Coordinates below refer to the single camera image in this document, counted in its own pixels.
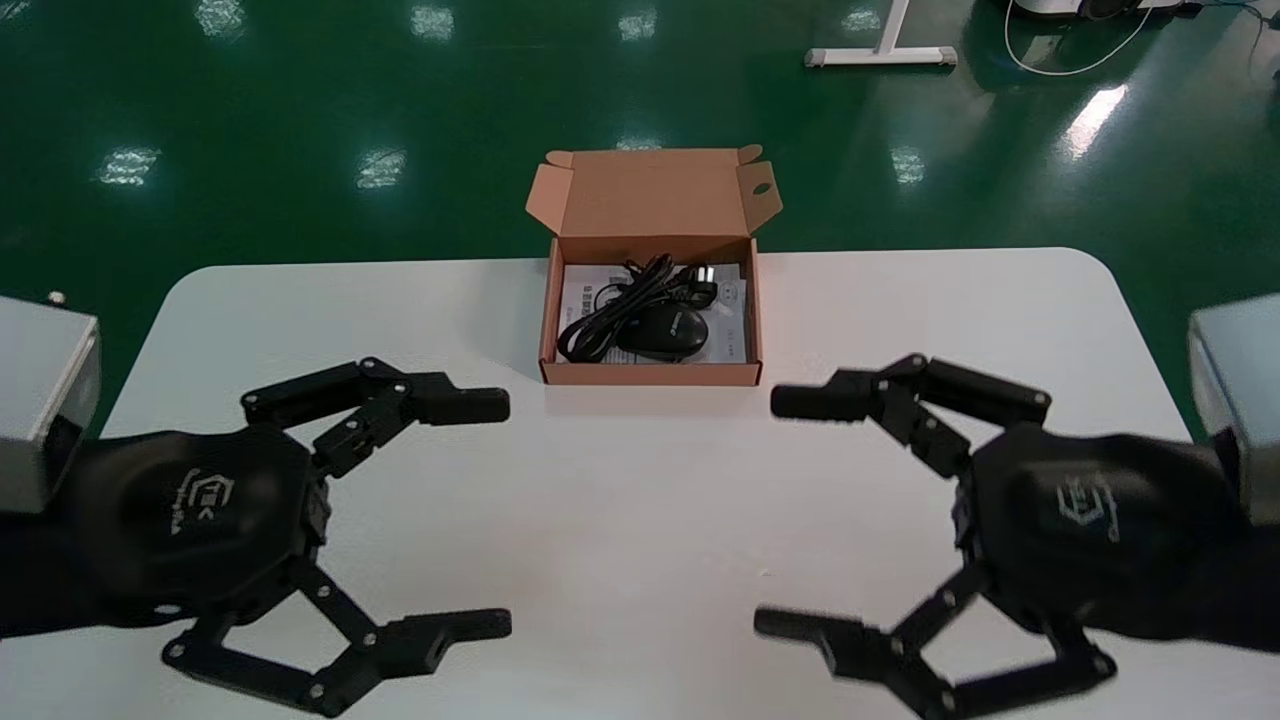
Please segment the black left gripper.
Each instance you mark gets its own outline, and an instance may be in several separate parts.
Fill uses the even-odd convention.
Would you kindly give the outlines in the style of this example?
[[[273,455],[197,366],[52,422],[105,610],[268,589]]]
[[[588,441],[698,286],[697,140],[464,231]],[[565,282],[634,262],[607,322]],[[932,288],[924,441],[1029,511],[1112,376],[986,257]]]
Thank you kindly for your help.
[[[315,561],[297,560],[316,553],[332,516],[320,474],[347,475],[415,423],[507,421],[506,389],[460,388],[444,372],[365,357],[251,389],[241,406],[252,425],[239,430],[102,439],[73,466],[70,547],[93,625],[198,616],[165,647],[165,665],[323,717],[339,717],[383,682],[434,674],[453,644],[511,634],[507,609],[378,625]],[[284,432],[334,415],[312,455]],[[294,593],[347,641],[328,665],[310,673],[225,646],[232,628]]]

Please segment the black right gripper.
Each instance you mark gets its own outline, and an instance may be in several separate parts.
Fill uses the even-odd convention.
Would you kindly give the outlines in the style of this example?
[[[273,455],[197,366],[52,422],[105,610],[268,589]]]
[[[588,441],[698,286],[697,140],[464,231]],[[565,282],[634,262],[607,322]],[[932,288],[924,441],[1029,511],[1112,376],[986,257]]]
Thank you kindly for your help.
[[[937,477],[957,478],[956,546],[974,564],[888,632],[762,605],[755,633],[815,647],[831,676],[882,685],[919,719],[987,717],[1111,680],[1115,661],[1082,626],[1142,641],[1202,637],[1210,564],[1243,537],[1216,454],[1148,436],[1057,436],[1039,428],[1051,404],[1043,389],[923,354],[840,369],[822,386],[776,386],[773,416],[872,421]],[[932,405],[1014,428],[972,455]],[[959,684],[941,676],[923,650],[983,592],[1042,632],[1053,659]]]

